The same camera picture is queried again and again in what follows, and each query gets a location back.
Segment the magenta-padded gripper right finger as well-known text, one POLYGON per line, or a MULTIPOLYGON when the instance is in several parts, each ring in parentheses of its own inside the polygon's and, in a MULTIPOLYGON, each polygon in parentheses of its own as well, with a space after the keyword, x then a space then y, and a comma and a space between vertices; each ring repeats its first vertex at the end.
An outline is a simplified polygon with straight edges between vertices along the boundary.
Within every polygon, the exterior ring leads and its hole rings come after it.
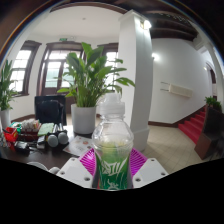
POLYGON ((140 188, 167 176, 167 171, 156 158, 147 158, 136 149, 129 157, 129 187, 140 188))

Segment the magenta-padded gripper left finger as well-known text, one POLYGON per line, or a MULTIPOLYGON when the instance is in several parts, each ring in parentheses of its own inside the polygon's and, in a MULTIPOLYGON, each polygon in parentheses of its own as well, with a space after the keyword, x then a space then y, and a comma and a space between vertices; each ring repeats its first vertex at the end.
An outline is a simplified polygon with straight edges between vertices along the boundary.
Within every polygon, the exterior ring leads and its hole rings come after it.
POLYGON ((57 176, 84 188, 96 188, 96 157, 90 149, 79 158, 71 157, 58 171, 57 176))

